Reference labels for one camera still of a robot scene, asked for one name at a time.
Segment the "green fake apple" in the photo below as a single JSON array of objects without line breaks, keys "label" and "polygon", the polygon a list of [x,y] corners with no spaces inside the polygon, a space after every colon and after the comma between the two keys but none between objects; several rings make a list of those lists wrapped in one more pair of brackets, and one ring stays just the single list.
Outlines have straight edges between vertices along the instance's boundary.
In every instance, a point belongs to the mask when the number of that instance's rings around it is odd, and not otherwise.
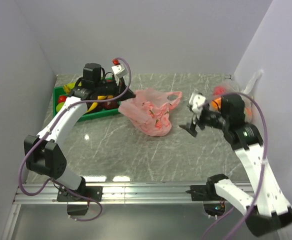
[{"label": "green fake apple", "polygon": [[62,107],[64,106],[64,104],[65,104],[65,102],[60,102],[60,103],[58,103],[56,105],[56,107],[55,107],[56,113],[58,113],[62,109]]}]

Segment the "small yellow banana bunch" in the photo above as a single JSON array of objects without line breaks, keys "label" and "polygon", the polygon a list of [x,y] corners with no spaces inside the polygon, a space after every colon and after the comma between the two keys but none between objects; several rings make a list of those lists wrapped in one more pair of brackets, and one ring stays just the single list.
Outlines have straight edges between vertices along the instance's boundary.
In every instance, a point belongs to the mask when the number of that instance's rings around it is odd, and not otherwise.
[{"label": "small yellow banana bunch", "polygon": [[76,82],[70,82],[62,86],[63,91],[68,95],[71,90],[77,86]]}]

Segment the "clear bag of fruits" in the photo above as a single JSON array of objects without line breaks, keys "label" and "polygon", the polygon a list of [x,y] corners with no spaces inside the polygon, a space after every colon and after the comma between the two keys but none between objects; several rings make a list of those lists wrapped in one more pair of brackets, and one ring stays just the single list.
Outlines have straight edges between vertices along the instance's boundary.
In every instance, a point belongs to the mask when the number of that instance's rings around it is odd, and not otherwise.
[{"label": "clear bag of fruits", "polygon": [[242,110],[244,114],[244,121],[246,123],[251,123],[253,119],[252,114],[252,101],[247,98],[249,96],[253,99],[253,88],[256,85],[256,82],[263,76],[263,70],[258,70],[253,74],[251,79],[246,84],[245,88],[241,88],[240,85],[231,79],[226,79],[219,85],[215,86],[213,89],[213,95],[219,96],[224,93],[233,93],[228,95],[223,95],[222,97],[214,98],[210,104],[209,109],[214,112],[220,112],[222,110],[222,98],[233,100],[236,103],[236,107],[239,106],[239,109]]}]

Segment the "red fake strawberry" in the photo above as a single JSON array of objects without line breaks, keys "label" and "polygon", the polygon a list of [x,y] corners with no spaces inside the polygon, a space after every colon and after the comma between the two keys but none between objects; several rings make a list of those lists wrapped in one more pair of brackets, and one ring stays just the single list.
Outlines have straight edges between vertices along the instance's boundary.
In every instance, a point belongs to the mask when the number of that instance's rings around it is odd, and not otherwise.
[{"label": "red fake strawberry", "polygon": [[60,104],[60,103],[64,103],[67,99],[67,96],[66,95],[60,95],[57,99],[57,103]]}]

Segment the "aluminium mounting rail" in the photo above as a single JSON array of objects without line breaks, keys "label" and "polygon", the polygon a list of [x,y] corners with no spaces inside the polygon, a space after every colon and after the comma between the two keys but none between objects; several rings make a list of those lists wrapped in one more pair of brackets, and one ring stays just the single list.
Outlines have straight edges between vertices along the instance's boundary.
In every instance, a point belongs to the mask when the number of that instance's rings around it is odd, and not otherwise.
[{"label": "aluminium mounting rail", "polygon": [[[203,191],[205,183],[193,182],[89,182],[90,187],[102,187],[102,205],[109,204],[195,204],[190,190],[192,186]],[[86,201],[62,202],[58,200],[59,191],[52,183],[36,196],[27,196],[20,189],[16,191],[15,205],[84,205]]]}]

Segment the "dark red fake fruit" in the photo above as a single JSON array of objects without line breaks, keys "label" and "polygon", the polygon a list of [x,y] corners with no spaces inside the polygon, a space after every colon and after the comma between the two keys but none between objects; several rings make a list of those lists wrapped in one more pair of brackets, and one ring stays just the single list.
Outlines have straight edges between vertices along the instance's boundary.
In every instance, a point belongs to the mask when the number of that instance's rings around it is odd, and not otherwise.
[{"label": "dark red fake fruit", "polygon": [[104,110],[113,110],[119,108],[119,103],[117,101],[107,101],[102,104]]}]

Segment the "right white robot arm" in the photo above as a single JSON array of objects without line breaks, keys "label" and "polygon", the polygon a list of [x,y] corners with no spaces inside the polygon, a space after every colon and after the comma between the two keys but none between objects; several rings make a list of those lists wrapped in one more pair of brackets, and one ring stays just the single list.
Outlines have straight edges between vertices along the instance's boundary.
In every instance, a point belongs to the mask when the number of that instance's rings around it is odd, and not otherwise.
[{"label": "right white robot arm", "polygon": [[188,108],[193,116],[181,128],[197,136],[196,128],[222,130],[225,140],[242,163],[254,196],[249,196],[224,174],[208,178],[205,195],[212,200],[222,198],[243,215],[224,237],[229,240],[245,223],[256,237],[292,224],[292,205],[283,194],[267,159],[268,133],[246,122],[244,93],[229,92],[220,97],[217,111],[210,110],[210,100],[201,93],[192,93]]}]

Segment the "yellow fake banana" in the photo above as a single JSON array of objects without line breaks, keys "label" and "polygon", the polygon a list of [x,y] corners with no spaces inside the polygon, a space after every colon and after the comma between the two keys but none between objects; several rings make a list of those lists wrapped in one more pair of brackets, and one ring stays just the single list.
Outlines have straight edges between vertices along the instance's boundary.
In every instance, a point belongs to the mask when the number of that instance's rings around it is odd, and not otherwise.
[{"label": "yellow fake banana", "polygon": [[[113,98],[113,95],[101,95],[97,97],[97,100],[101,101],[101,100],[108,100]],[[86,111],[86,113],[90,113],[92,112],[97,106],[98,106],[98,102],[93,102],[91,104],[91,106],[88,108],[88,110]]]}]

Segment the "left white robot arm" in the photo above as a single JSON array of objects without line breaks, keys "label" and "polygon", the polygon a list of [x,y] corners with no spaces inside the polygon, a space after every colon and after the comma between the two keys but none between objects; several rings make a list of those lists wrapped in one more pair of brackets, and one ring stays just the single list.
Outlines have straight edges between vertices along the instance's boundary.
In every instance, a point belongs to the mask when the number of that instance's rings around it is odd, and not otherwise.
[{"label": "left white robot arm", "polygon": [[135,98],[124,77],[132,76],[129,64],[123,58],[115,58],[112,78],[107,79],[104,68],[98,63],[87,63],[82,77],[78,78],[61,110],[37,135],[24,140],[25,157],[20,170],[27,168],[64,188],[71,198],[86,198],[85,179],[67,166],[61,150],[66,137],[75,123],[93,106],[107,102],[121,102]]}]

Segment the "pink plastic bag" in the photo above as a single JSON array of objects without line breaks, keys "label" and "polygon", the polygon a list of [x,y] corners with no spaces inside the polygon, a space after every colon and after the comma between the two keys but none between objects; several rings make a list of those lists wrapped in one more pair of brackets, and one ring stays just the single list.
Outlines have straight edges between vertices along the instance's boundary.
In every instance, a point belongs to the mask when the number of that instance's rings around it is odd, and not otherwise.
[{"label": "pink plastic bag", "polygon": [[181,91],[161,92],[153,88],[137,90],[136,97],[121,102],[118,111],[126,116],[136,129],[151,137],[167,135],[172,124],[170,111],[181,99]]}]

